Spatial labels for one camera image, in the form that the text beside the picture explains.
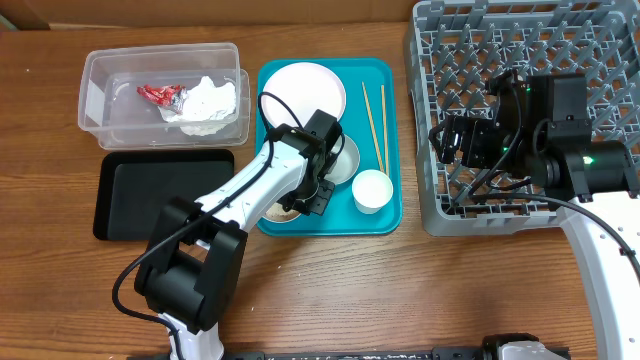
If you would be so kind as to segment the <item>small pink bowl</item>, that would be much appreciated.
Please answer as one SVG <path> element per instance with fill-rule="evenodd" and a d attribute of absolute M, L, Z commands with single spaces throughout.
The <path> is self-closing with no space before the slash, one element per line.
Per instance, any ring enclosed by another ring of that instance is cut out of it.
<path fill-rule="evenodd" d="M 273 223 L 286 223 L 295 220 L 300 215 L 301 213 L 294 209 L 286 211 L 280 203 L 276 202 L 266 211 L 263 218 Z"/>

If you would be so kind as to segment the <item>grey round bowl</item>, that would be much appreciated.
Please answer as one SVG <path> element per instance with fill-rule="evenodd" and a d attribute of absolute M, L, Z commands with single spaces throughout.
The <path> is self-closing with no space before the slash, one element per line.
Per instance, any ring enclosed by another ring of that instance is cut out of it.
<path fill-rule="evenodd" d="M 351 179 L 360 163 L 360 153 L 355 142 L 345 136 L 345 145 L 342 146 L 342 140 L 339 139 L 331 150 L 332 154 L 337 154 L 341 150 L 336 162 L 331 170 L 326 174 L 325 179 L 340 185 Z"/>

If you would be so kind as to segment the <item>white paper cup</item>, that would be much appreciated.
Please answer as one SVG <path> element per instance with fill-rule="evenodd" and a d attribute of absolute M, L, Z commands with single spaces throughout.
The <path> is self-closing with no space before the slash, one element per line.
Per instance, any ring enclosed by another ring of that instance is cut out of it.
<path fill-rule="evenodd" d="M 362 171 L 352 182 L 356 208 L 364 214 L 378 212 L 391 200 L 393 192 L 391 179 L 379 170 Z"/>

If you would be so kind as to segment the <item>red foil snack wrapper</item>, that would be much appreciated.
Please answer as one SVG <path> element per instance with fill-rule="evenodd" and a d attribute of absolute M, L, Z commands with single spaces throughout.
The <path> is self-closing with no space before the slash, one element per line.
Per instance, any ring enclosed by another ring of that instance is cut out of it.
<path fill-rule="evenodd" d="M 187 96 L 184 85 L 139 86 L 137 93 L 150 103 L 174 113 L 181 113 Z"/>

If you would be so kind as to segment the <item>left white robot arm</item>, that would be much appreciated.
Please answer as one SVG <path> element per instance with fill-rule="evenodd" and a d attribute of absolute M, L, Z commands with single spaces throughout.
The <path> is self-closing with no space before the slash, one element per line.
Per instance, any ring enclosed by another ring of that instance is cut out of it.
<path fill-rule="evenodd" d="M 334 184 L 326 175 L 343 138 L 338 120 L 316 111 L 303 127 L 268 130 L 259 154 L 217 190 L 171 200 L 137 262 L 135 290 L 170 336 L 172 359 L 220 359 L 217 324 L 228 307 L 250 230 L 275 204 L 321 215 Z"/>

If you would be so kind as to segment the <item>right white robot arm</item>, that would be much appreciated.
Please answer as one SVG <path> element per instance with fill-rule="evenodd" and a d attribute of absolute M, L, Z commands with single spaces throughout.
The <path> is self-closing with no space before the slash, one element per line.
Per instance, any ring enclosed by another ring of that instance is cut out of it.
<path fill-rule="evenodd" d="M 496 99 L 492 118 L 450 115 L 429 133 L 440 162 L 462 156 L 485 170 L 468 197 L 542 202 L 557 215 L 579 266 L 598 356 L 639 356 L 639 176 L 619 141 L 594 141 L 587 81 L 579 73 L 531 75 L 508 70 L 485 85 Z M 535 185 L 480 194 L 498 172 Z"/>

